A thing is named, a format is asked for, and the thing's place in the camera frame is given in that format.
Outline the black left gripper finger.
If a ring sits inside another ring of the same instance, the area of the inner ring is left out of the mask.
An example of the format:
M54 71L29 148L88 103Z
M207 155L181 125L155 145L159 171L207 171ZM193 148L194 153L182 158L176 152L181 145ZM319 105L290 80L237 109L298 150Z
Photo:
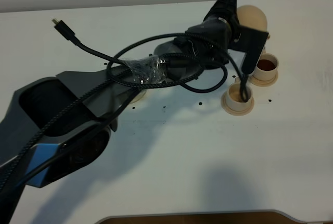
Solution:
M208 17L223 18L230 27L231 39L238 35L237 0L217 0L209 10Z

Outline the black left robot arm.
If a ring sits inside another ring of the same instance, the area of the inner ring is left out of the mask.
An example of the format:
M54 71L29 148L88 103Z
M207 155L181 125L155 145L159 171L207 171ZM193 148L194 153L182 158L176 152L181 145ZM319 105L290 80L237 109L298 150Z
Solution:
M1 122L1 223L9 223L25 186L42 188L92 163L117 130L118 116L146 89L189 82L232 62L228 49L239 21L237 0L217 0L203 22L141 60L121 60L84 45L62 20L55 29L81 50L108 62L97 72L65 71L14 92Z

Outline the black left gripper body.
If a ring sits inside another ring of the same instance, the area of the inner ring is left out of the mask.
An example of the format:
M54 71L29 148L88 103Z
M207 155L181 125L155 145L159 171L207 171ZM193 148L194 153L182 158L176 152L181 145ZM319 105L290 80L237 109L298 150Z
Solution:
M227 53L233 32L224 18L215 15L210 16L201 24L188 28L185 33L200 35L202 38L184 37L184 53L222 64L229 63L225 53Z

